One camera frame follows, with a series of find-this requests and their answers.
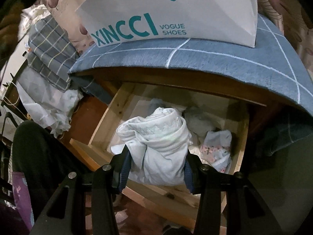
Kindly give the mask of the blue checked table cloth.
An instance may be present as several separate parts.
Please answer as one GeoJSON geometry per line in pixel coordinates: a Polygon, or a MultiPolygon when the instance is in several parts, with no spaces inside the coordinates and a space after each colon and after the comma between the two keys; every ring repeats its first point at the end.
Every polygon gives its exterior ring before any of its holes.
{"type": "Polygon", "coordinates": [[[69,73],[105,67],[214,73],[279,94],[312,114],[312,79],[292,45],[263,15],[258,16],[254,48],[187,38],[139,40],[107,47],[94,45],[69,73]]]}

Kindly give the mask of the grey plaid folded fabric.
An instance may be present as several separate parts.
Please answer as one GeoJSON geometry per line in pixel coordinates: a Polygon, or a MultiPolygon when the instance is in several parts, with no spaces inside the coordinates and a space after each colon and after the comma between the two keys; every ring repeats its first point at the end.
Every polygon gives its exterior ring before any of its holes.
{"type": "Polygon", "coordinates": [[[29,67],[62,92],[78,89],[68,71],[79,54],[52,16],[39,20],[30,28],[28,45],[29,67]]]}

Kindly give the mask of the floral white underwear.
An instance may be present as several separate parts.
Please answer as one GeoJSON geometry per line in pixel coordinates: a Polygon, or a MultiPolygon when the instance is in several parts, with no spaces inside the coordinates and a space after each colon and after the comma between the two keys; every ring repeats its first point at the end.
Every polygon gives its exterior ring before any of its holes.
{"type": "Polygon", "coordinates": [[[208,162],[218,172],[225,173],[231,163],[232,134],[229,130],[207,132],[200,147],[201,159],[208,162]]]}

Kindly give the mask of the white XINCCI shoe box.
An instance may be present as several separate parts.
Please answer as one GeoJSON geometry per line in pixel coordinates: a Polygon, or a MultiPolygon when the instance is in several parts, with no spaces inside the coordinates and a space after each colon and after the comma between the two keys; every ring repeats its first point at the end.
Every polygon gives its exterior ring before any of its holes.
{"type": "Polygon", "coordinates": [[[256,42],[257,0],[86,0],[76,12],[99,47],[155,38],[256,42]]]}

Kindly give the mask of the wooden drawer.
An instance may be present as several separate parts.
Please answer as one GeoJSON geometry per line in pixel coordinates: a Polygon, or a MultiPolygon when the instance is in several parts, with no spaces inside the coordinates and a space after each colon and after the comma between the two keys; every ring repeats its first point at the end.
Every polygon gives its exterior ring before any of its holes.
{"type": "Polygon", "coordinates": [[[119,192],[179,225],[195,226],[200,194],[190,172],[207,165],[239,171],[249,118],[243,101],[178,88],[124,83],[88,144],[70,143],[97,170],[128,150],[130,173],[117,174],[119,192]]]}

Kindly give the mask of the beige leaf print curtain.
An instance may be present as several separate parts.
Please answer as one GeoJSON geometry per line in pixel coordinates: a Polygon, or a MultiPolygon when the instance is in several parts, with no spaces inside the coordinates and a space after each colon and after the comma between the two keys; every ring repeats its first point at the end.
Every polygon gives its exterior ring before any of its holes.
{"type": "MultiPolygon", "coordinates": [[[[94,41],[76,13],[85,0],[37,0],[66,32],[69,41],[82,54],[94,41]]],[[[258,0],[259,12],[284,33],[305,68],[312,73],[312,9],[308,0],[258,0]]]]}

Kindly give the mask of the white plastic bag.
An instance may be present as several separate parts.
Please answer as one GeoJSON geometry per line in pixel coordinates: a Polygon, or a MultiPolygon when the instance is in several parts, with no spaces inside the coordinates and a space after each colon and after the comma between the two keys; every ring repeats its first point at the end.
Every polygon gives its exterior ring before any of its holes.
{"type": "Polygon", "coordinates": [[[49,127],[55,137],[71,128],[74,109],[83,98],[79,90],[62,92],[28,66],[17,79],[16,87],[26,111],[42,128],[49,127]]]}

